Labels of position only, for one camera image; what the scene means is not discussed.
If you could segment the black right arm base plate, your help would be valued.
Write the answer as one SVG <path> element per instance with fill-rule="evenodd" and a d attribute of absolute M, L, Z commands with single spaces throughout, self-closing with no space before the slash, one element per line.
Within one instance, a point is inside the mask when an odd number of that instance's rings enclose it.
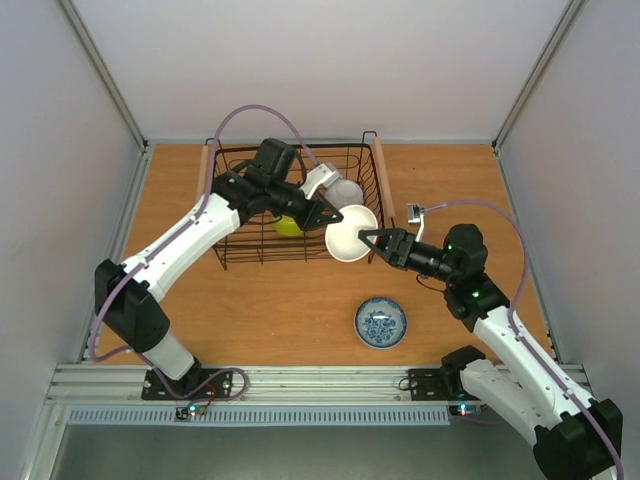
<path fill-rule="evenodd" d="M 407 371 L 412 401 L 456 401 L 464 397 L 459 379 L 445 367 Z"/>

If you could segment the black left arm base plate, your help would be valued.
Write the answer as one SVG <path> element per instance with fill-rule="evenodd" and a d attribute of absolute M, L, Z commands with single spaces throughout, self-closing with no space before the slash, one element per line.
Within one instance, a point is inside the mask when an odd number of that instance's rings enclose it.
<path fill-rule="evenodd" d="M 180 380 L 156 369 L 144 378 L 141 399 L 145 401 L 226 399 L 231 395 L 234 373 L 229 369 L 195 368 Z"/>

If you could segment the lime green bowl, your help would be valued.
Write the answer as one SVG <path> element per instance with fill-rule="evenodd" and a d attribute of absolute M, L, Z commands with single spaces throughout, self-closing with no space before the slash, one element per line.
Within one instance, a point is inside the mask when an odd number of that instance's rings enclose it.
<path fill-rule="evenodd" d="M 303 234 L 303 231 L 290 216 L 273 216 L 271 226 L 278 234 L 285 237 L 299 237 Z"/>

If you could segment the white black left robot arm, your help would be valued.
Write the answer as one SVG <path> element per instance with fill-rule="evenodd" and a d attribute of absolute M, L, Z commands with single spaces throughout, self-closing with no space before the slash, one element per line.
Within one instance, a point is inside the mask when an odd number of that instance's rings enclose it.
<path fill-rule="evenodd" d="M 95 323 L 106 324 L 159 369 L 177 397 L 192 397 L 202 381 L 194 355 L 171 332 L 160 306 L 179 277 L 256 215 L 288 216 L 303 232 L 342 221 L 319 191 L 339 179 L 337 169 L 318 163 L 301 171 L 300 182 L 289 182 L 291 167 L 302 162 L 293 146 L 264 140 L 252 159 L 214 178 L 196 205 L 151 245 L 120 264 L 105 260 L 96 268 Z"/>

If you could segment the blue patterned plate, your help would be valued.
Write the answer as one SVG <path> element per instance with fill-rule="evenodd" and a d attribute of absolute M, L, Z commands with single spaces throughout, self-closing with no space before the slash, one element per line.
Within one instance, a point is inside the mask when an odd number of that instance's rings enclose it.
<path fill-rule="evenodd" d="M 404 310 L 387 297 L 365 300 L 354 315 L 354 329 L 358 338 L 368 347 L 388 350 L 399 345 L 408 330 Z"/>

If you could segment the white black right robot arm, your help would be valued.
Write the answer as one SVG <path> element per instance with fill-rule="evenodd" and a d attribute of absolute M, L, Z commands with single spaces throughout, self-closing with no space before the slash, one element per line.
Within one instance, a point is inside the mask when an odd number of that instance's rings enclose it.
<path fill-rule="evenodd" d="M 361 230 L 358 238 L 387 264 L 443 282 L 451 315 L 507 369 L 499 371 L 474 347 L 461 348 L 442 360 L 447 393 L 487 404 L 529 443 L 548 479 L 624 478 L 620 409 L 596 400 L 530 334 L 515 302 L 485 272 L 488 250 L 476 225 L 453 226 L 442 247 L 403 229 Z"/>

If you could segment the orange rimmed stack bowl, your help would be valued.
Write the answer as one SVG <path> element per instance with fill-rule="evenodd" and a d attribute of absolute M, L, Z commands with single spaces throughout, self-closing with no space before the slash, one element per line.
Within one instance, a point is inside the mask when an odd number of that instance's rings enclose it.
<path fill-rule="evenodd" d="M 348 205 L 341 208 L 339 213 L 342 221 L 326 227 L 326 249 L 337 261 L 359 261 L 369 254 L 370 248 L 359 239 L 358 234 L 361 230 L 377 229 L 377 217 L 363 205 Z"/>

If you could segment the plain white bowl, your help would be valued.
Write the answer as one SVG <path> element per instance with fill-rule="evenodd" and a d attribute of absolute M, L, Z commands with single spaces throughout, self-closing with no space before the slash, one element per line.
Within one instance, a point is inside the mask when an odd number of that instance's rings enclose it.
<path fill-rule="evenodd" d="M 339 179 L 325 192 L 325 198 L 338 210 L 351 205 L 363 205 L 364 194 L 360 185 L 347 179 Z"/>

